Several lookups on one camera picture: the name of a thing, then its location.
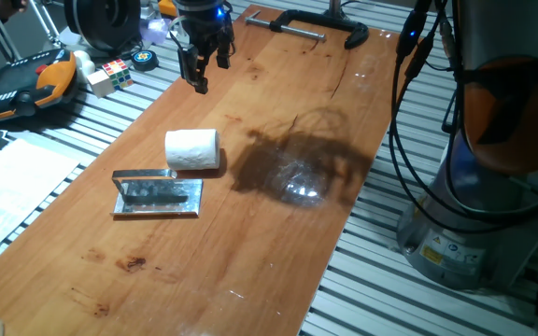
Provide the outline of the person's bare hand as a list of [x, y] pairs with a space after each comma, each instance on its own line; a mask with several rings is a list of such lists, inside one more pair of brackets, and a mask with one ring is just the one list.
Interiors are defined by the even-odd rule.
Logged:
[[26, 9], [26, 0], [0, 0], [0, 17], [9, 17]]

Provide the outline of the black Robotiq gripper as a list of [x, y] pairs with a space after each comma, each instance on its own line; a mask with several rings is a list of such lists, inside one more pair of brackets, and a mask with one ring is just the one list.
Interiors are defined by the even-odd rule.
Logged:
[[205, 68], [209, 53], [217, 53], [219, 68], [229, 69], [234, 28], [231, 13], [233, 6], [227, 0], [175, 0], [174, 5], [191, 45], [178, 48], [181, 77], [197, 93], [207, 94], [208, 80]]

